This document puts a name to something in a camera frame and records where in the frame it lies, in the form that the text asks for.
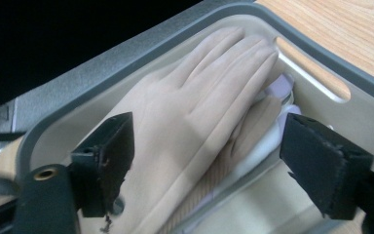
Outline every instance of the beige fabric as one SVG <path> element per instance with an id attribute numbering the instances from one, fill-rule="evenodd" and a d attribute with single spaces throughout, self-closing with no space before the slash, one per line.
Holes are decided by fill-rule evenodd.
<path id="1" fill-rule="evenodd" d="M 106 116 L 133 114 L 135 156 L 111 233 L 154 233 L 206 172 L 265 82 L 278 54 L 242 28 L 210 34 L 144 77 Z"/>
<path id="2" fill-rule="evenodd" d="M 171 215 L 159 233 L 169 233 L 189 214 L 230 171 L 249 153 L 266 134 L 281 112 L 281 101 L 265 97 L 256 102 L 236 127 L 227 144 L 217 155 L 209 169 Z"/>

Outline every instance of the glove box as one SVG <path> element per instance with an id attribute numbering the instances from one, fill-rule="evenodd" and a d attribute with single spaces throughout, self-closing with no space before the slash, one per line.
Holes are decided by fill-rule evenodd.
<path id="1" fill-rule="evenodd" d="M 294 102 L 302 114 L 374 155 L 374 77 L 329 53 L 266 8 L 232 4 L 197 19 L 39 122 L 20 146 L 18 177 L 47 164 L 66 164 L 69 153 L 142 77 L 182 58 L 224 26 L 242 26 L 247 35 L 263 34 L 277 44 L 280 56 L 271 76 L 283 73 L 294 79 Z M 306 67 L 306 62 L 313 66 Z M 336 85 L 328 85 L 323 76 Z M 279 151 L 274 151 L 175 231 L 301 233 L 329 224 L 287 172 Z M 80 221 L 83 233 L 97 233 L 103 226 L 103 219 Z"/>

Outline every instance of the metal grommet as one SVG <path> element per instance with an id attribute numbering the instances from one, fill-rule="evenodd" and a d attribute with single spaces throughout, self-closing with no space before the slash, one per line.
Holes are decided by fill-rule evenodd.
<path id="1" fill-rule="evenodd" d="M 117 197 L 113 204 L 112 215 L 121 215 L 124 211 L 125 203 L 121 196 Z"/>
<path id="2" fill-rule="evenodd" d="M 48 168 L 48 169 L 44 169 L 41 172 L 35 174 L 33 176 L 33 178 L 35 180 L 46 180 L 46 179 L 49 179 L 49 178 L 52 178 L 52 177 L 56 176 L 56 174 L 57 174 L 57 169 L 56 168 Z"/>

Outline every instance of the finger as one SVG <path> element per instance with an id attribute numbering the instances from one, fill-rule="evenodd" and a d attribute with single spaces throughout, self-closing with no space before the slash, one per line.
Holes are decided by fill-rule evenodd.
<path id="1" fill-rule="evenodd" d="M 232 150 L 232 167 L 247 156 L 281 113 L 281 101 L 265 97 L 250 107 Z"/>
<path id="2" fill-rule="evenodd" d="M 197 101 L 203 100 L 214 89 L 214 85 L 223 77 L 231 63 L 249 50 L 268 46 L 261 36 L 249 36 L 230 48 L 222 57 L 209 65 L 198 77 L 183 86 L 187 93 L 195 93 Z"/>
<path id="3" fill-rule="evenodd" d="M 251 56 L 238 59 L 214 92 L 189 115 L 200 125 L 201 134 L 213 135 L 215 141 L 228 137 L 226 131 L 231 132 L 239 123 L 278 57 L 271 48 L 249 52 Z"/>
<path id="4" fill-rule="evenodd" d="M 236 58 L 244 51 L 250 49 L 254 44 L 263 40 L 261 36 L 244 37 L 241 34 L 235 34 L 220 42 L 207 56 L 200 62 L 199 65 L 191 72 L 187 78 L 184 86 L 193 82 L 194 79 L 200 76 L 205 70 L 206 73 L 214 74 L 215 72 L 223 72 L 226 68 L 226 63 L 229 58 Z M 208 79 L 208 76 L 200 76 L 201 78 Z"/>
<path id="5" fill-rule="evenodd" d="M 234 45 L 237 38 L 244 37 L 244 30 L 241 27 L 227 27 L 219 29 L 203 40 L 184 61 L 182 61 L 172 73 L 163 79 L 167 85 L 179 88 L 181 87 L 194 69 L 206 58 L 206 56 L 220 43 Z"/>

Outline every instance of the beige glove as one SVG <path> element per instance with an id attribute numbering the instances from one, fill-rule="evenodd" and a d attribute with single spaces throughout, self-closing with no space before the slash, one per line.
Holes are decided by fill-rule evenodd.
<path id="1" fill-rule="evenodd" d="M 264 84 L 278 54 L 238 27 L 144 77 L 107 115 L 133 114 L 135 156 L 112 233 L 154 233 L 195 186 Z"/>
<path id="2" fill-rule="evenodd" d="M 280 112 L 281 101 L 275 97 L 265 97 L 253 104 L 206 173 L 180 203 L 159 233 L 169 233 L 192 212 L 205 195 L 247 156 L 273 125 Z"/>

